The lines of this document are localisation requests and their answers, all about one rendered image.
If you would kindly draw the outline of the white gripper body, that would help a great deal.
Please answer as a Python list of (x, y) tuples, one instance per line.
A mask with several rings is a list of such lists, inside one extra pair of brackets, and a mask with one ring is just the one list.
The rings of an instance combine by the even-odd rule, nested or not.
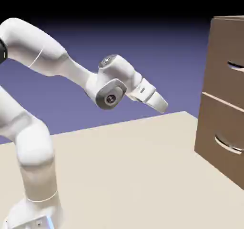
[(164, 113), (168, 108), (167, 101), (157, 91), (148, 99), (146, 105), (159, 113)]

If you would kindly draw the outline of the brown wooden cabinet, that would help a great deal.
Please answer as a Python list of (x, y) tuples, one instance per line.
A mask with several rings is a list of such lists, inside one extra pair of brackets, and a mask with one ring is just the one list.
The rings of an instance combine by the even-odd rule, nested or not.
[(244, 190), (244, 15), (211, 20), (194, 150)]

